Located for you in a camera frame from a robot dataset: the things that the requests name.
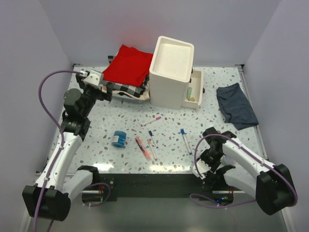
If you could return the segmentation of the small clear plastic cup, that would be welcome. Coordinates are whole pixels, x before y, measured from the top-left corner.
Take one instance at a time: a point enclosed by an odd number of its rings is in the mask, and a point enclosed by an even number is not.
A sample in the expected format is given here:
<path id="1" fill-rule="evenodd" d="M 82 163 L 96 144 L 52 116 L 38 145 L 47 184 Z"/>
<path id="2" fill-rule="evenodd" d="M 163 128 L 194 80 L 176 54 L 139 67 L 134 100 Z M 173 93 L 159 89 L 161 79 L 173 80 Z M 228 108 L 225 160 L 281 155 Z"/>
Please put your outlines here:
<path id="1" fill-rule="evenodd" d="M 237 162 L 234 159 L 232 159 L 231 157 L 229 157 L 229 156 L 224 156 L 223 163 L 225 165 L 233 165 L 233 166 L 235 166 Z"/>

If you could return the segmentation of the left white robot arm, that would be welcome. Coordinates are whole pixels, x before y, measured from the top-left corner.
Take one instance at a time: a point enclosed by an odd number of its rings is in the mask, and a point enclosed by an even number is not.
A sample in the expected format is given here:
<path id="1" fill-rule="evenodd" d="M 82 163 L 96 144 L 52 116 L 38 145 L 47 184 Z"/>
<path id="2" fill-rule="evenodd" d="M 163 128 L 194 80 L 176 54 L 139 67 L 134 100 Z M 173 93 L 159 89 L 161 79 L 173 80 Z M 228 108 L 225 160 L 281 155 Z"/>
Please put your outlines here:
<path id="1" fill-rule="evenodd" d="M 98 169 L 81 166 L 66 180 L 72 159 L 84 141 L 90 127 L 90 114 L 96 101 L 111 101 L 112 89 L 102 91 L 102 73 L 74 71 L 79 88 L 64 94 L 64 112 L 55 150 L 42 174 L 32 186 L 25 186 L 22 197 L 33 218 L 63 221 L 69 214 L 71 203 L 87 187 L 96 189 L 100 184 Z"/>

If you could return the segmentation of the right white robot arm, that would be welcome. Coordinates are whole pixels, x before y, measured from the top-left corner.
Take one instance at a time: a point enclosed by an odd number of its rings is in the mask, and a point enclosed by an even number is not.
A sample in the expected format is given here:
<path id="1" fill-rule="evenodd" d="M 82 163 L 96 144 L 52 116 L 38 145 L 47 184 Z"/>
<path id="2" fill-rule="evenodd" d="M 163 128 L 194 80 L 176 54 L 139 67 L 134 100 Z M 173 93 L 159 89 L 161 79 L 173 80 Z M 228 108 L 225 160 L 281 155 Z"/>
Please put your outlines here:
<path id="1" fill-rule="evenodd" d="M 253 197 L 267 215 L 297 204 L 298 195 L 289 169 L 255 154 L 230 131 L 214 127 L 203 132 L 209 148 L 194 154 L 192 173 L 209 185 L 235 187 Z"/>

